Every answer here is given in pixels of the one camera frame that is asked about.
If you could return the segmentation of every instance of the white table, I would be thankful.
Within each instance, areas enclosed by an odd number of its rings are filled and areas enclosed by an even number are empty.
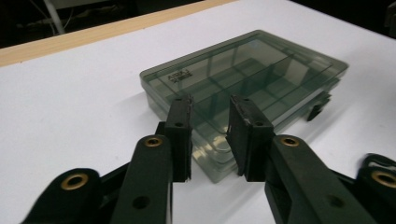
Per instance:
[[[0,223],[21,222],[60,173],[104,175],[132,157],[158,118],[143,70],[252,30],[347,62],[332,101],[284,133],[303,138],[335,171],[355,176],[369,152],[396,159],[396,42],[289,1],[241,0],[76,49],[0,68]],[[175,184],[174,223],[274,223],[263,183],[212,184],[194,163]]]

